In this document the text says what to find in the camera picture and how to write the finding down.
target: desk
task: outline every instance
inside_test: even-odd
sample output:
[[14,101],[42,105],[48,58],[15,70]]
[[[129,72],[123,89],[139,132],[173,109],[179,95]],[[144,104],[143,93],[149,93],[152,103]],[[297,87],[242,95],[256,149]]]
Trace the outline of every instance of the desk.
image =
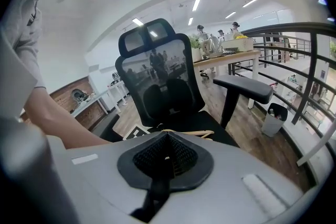
[[[253,60],[253,74],[252,78],[254,80],[258,80],[258,69],[259,69],[259,55],[260,52],[257,50],[246,51],[246,52],[238,52],[232,55],[225,55],[222,57],[211,58],[205,61],[194,63],[194,71],[196,75],[196,80],[198,87],[202,84],[202,78],[200,74],[200,70],[204,70],[207,68],[215,67],[217,76],[223,75],[223,68],[219,67],[228,65],[230,63],[241,62],[246,60]],[[248,102],[248,108],[253,108],[254,100],[250,99]]]
[[91,98],[88,102],[83,101],[81,104],[73,111],[71,114],[74,118],[77,117],[81,112],[83,112],[85,109],[87,109],[89,106],[91,106],[96,101],[99,103],[100,107],[103,109],[104,113],[107,115],[107,111],[102,105],[102,103],[99,101],[99,99],[104,95],[107,94],[107,90],[103,93],[96,94],[93,98]]

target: wooden table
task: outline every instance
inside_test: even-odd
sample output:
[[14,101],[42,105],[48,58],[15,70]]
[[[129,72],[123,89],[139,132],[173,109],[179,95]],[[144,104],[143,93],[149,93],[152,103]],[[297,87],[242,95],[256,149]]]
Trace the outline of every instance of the wooden table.
[[[260,52],[257,50],[246,51],[246,52],[238,52],[232,55],[225,55],[222,57],[211,58],[205,61],[194,63],[194,71],[196,75],[196,80],[198,86],[202,83],[202,77],[200,74],[200,70],[204,70],[207,68],[215,67],[217,76],[224,75],[224,66],[229,65],[231,63],[253,60],[253,74],[252,78],[254,80],[258,80],[258,68],[259,68],[259,55]],[[253,108],[254,100],[250,99],[248,102],[248,108]]]

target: office chair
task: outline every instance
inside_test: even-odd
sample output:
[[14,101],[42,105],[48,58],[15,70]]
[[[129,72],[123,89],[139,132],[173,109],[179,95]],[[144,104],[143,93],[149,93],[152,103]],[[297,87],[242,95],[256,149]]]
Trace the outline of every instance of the office chair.
[[115,126],[119,118],[119,115],[115,115],[113,117],[113,119],[109,122],[109,124],[105,127],[104,131],[101,133],[100,138],[113,143],[122,141],[122,136],[113,130],[113,127]]
[[[227,89],[221,123],[206,111],[200,111],[205,103],[195,78],[190,40],[184,34],[176,34],[164,19],[122,34],[119,52],[121,56],[115,67],[133,97],[142,124],[152,127],[149,132],[212,130],[214,134],[208,138],[238,146],[225,127],[239,95],[263,104],[272,97],[272,87],[259,81],[219,76],[213,82]],[[151,66],[155,75],[146,76],[140,72],[143,64]]]

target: black mesh cover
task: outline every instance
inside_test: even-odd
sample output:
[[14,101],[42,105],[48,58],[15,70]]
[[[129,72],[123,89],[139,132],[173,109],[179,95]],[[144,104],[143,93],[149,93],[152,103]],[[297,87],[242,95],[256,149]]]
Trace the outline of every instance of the black mesh cover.
[[214,160],[204,148],[173,132],[159,135],[124,152],[117,167],[131,187],[150,190],[168,181],[169,192],[198,187],[211,173]]

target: chair seat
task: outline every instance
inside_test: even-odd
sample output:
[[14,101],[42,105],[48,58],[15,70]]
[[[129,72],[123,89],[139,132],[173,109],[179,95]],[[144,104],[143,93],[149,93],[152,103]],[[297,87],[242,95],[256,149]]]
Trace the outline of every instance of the chair seat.
[[173,115],[169,120],[163,123],[164,129],[172,129],[177,132],[193,132],[211,130],[214,134],[209,135],[213,141],[223,144],[239,147],[235,140],[221,127],[221,125],[206,111],[201,111],[195,114],[187,115],[186,117],[178,117]]

